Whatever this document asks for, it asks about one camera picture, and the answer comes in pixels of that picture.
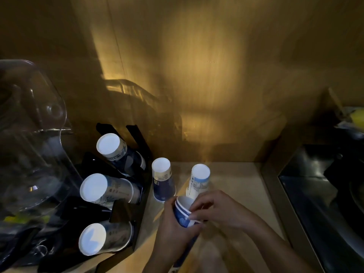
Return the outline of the person's left hand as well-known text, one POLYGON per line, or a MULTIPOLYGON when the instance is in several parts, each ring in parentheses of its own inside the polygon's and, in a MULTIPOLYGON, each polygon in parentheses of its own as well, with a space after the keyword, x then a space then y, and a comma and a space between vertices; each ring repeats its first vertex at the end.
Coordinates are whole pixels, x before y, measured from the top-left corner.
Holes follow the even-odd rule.
POLYGON ((175 218, 173 207, 177 196, 165 202, 153 247, 153 252, 177 256, 183 254, 189 241, 182 238, 182 226, 175 218))

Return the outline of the person's right hand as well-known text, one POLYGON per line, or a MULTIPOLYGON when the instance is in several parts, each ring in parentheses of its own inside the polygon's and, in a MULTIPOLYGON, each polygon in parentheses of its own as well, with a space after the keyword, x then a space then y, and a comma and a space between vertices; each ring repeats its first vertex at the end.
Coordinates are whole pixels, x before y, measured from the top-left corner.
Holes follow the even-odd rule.
POLYGON ((190 211, 212 211, 215 223, 248 231, 261 223, 261 218, 221 190, 198 195, 190 211))

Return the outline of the stack of blue paper cups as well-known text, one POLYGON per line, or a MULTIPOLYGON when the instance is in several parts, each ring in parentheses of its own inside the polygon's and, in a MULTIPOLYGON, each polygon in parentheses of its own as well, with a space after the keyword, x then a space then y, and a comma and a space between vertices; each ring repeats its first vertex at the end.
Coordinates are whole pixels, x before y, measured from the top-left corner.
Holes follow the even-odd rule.
MULTIPOLYGON (((187 196, 178 196, 173 207, 174 215, 178 223, 184 227, 189 228, 193 225, 201 223, 199 220, 190 220, 189 215, 191 214, 190 207, 193 204, 194 199, 187 196)), ((179 259, 173 264, 168 273, 177 273, 180 267, 183 265, 185 259, 187 258, 190 250, 192 249, 194 243, 196 242, 198 236, 195 236, 189 241, 187 248, 184 253, 179 257, 179 259)))

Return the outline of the person's right forearm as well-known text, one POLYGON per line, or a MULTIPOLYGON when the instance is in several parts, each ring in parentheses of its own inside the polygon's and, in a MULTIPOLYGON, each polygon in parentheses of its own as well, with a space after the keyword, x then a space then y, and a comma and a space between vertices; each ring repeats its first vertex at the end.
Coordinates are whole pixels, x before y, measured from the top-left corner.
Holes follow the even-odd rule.
POLYGON ((244 232, 253 240, 271 273, 316 273, 264 220, 244 220, 244 232))

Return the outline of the person's left forearm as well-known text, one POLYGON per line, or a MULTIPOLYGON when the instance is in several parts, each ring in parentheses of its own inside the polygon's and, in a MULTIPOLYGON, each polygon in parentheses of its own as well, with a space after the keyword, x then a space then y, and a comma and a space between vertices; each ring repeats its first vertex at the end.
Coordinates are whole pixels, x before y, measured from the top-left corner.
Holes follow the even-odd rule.
POLYGON ((180 258, 181 254, 172 256, 160 252, 152 252, 142 273, 168 273, 173 264, 180 258))

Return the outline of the white light-blue paper cup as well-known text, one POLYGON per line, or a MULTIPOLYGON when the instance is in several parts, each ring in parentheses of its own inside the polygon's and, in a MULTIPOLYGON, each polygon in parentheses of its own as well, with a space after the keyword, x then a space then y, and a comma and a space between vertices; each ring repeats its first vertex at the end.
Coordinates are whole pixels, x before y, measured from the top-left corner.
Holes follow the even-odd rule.
POLYGON ((207 165, 196 164, 192 167, 189 184, 186 189, 186 196, 196 199, 199 194, 208 191, 210 169, 207 165))

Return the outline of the dark blue paper cup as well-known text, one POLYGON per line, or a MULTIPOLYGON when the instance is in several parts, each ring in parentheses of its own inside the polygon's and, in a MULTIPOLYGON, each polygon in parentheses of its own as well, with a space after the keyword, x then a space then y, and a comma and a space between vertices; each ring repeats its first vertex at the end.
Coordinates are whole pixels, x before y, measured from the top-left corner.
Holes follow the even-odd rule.
POLYGON ((166 202, 176 194, 171 163, 167 158, 157 158, 152 162, 153 196, 158 202, 166 202))

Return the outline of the black cup holder rack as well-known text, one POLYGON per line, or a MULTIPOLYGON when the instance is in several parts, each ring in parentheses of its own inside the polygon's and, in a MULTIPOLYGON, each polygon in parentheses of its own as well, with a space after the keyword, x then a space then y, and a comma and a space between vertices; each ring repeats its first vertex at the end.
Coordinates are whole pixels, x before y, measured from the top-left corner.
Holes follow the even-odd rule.
POLYGON ((138 202, 127 203, 124 200, 116 200, 112 203, 112 209, 107 210, 100 205, 87 203, 81 200, 81 197, 69 197, 64 207, 61 208, 61 219, 69 220, 60 231, 63 236, 63 246, 56 254, 46 257, 40 262, 37 273, 71 273, 71 270, 78 268, 82 263, 95 258, 95 256, 87 257, 78 250, 78 247, 76 247, 76 235, 81 234, 82 227, 98 221, 108 220, 112 224, 130 222, 133 226, 133 235, 125 248, 119 251, 112 251, 111 257, 99 262, 90 271, 85 273, 108 273, 108 271, 134 253, 151 190, 150 167, 152 152, 137 125, 126 125, 126 128, 138 145, 136 150, 139 151, 147 163, 145 171, 138 170, 135 165, 132 165, 131 168, 134 170, 134 175, 127 178, 136 183, 141 190, 138 202))

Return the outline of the white printed cup stack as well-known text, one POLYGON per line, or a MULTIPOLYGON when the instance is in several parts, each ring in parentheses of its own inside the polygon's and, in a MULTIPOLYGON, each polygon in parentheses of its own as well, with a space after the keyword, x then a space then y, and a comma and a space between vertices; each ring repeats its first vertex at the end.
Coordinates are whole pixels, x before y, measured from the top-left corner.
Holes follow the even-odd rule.
POLYGON ((80 234, 78 247, 85 256, 118 252, 130 244, 133 233, 134 227, 131 222, 93 223, 80 234))
POLYGON ((86 177, 79 191, 84 201, 101 205, 110 210, 117 200, 137 204, 141 197, 141 190, 135 183, 125 178, 116 178, 100 173, 86 177))

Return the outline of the dark blue cup stack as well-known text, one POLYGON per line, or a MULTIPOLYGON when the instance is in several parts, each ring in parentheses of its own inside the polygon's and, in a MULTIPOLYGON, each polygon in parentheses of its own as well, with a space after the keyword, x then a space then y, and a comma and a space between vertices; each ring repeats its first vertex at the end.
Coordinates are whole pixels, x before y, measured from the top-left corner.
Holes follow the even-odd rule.
POLYGON ((143 156, 129 147, 117 134, 107 133, 102 135, 96 143, 96 149, 125 176, 134 174, 134 166, 139 167, 143 171, 147 168, 143 156))

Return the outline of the black sink basin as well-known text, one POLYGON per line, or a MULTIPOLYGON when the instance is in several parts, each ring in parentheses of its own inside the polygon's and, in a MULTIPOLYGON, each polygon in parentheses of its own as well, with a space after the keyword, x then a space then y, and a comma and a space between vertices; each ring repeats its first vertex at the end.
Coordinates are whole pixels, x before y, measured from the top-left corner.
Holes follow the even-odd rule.
POLYGON ((279 175, 325 273, 364 273, 363 174, 342 149, 304 144, 279 175))

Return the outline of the yellow strip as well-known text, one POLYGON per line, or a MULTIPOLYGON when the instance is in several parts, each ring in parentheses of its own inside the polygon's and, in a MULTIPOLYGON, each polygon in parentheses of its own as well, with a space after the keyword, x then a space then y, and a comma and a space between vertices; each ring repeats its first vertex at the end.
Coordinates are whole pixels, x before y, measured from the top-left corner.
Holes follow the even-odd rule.
POLYGON ((6 216, 1 222, 12 223, 12 224, 30 224, 30 223, 43 223, 47 224, 51 216, 41 216, 41 217, 30 217, 26 215, 18 214, 16 216, 6 216))

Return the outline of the clear plastic dome container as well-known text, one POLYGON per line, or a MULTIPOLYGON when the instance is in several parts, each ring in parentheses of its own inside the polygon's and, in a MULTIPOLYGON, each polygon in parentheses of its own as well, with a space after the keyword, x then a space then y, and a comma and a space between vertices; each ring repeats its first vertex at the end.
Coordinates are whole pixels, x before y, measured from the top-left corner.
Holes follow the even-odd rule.
POLYGON ((0 60, 0 203, 30 218, 60 213, 81 176, 62 140, 75 142, 65 102, 28 60, 0 60))

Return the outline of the yellow object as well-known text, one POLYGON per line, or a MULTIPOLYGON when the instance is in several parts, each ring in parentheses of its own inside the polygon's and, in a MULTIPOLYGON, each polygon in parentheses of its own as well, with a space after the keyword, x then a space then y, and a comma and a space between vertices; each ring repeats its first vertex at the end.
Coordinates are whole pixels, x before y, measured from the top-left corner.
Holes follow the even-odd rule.
POLYGON ((364 129, 364 108, 357 108, 351 112, 350 118, 357 128, 364 129))

